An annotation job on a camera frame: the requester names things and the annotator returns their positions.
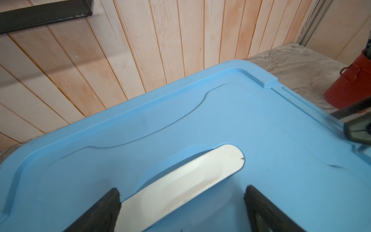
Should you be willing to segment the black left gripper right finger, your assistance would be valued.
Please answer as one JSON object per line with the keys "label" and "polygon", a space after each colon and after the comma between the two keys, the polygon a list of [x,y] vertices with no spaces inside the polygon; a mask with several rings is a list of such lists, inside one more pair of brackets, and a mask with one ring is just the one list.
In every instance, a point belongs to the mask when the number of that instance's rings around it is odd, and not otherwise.
{"label": "black left gripper right finger", "polygon": [[304,231],[302,227],[252,185],[246,188],[244,202],[252,232]]}

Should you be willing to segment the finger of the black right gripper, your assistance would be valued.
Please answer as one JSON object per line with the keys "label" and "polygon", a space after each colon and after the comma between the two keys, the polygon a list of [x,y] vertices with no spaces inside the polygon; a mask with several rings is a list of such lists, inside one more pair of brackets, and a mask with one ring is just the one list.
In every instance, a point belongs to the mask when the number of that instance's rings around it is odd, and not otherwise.
{"label": "finger of the black right gripper", "polygon": [[357,103],[354,103],[346,108],[340,109],[331,113],[336,119],[343,119],[356,113],[360,113],[371,107],[371,97],[365,98]]}
{"label": "finger of the black right gripper", "polygon": [[371,144],[371,113],[366,113],[344,124],[345,136],[349,141]]}

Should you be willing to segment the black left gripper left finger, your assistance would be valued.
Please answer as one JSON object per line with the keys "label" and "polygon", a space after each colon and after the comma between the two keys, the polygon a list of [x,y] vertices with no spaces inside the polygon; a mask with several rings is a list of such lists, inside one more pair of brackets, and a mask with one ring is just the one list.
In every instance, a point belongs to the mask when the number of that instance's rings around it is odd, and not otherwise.
{"label": "black left gripper left finger", "polygon": [[112,188],[65,231],[113,232],[120,210],[120,193]]}

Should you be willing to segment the blue plastic bin lid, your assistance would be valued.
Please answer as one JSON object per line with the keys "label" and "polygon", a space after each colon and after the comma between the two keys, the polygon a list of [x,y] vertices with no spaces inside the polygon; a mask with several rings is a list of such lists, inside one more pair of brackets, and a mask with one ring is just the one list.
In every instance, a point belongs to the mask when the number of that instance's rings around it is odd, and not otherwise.
{"label": "blue plastic bin lid", "polygon": [[248,61],[35,139],[1,164],[1,231],[62,232],[108,191],[116,231],[251,231],[253,186],[307,232],[371,229],[371,149]]}

